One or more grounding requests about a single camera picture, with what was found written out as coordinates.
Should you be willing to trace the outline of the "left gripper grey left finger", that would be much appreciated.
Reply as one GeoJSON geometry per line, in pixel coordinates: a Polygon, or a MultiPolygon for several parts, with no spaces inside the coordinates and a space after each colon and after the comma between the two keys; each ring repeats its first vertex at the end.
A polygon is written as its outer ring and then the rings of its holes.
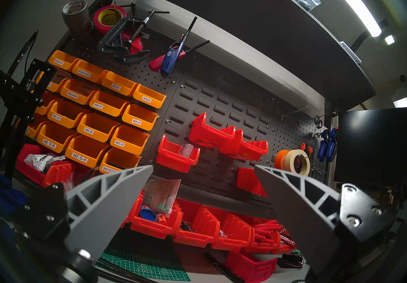
{"type": "Polygon", "coordinates": [[[97,259],[128,216],[152,165],[95,176],[65,192],[62,183],[38,191],[11,220],[37,242],[85,250],[97,259]]]}

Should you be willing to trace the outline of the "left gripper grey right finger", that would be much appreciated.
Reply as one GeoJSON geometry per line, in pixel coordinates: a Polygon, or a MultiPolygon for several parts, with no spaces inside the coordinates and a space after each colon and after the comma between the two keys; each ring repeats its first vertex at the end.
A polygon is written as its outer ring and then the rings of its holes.
{"type": "Polygon", "coordinates": [[[337,192],[297,173],[256,165],[279,222],[303,253],[307,276],[369,276],[395,216],[354,184],[337,192]]]}

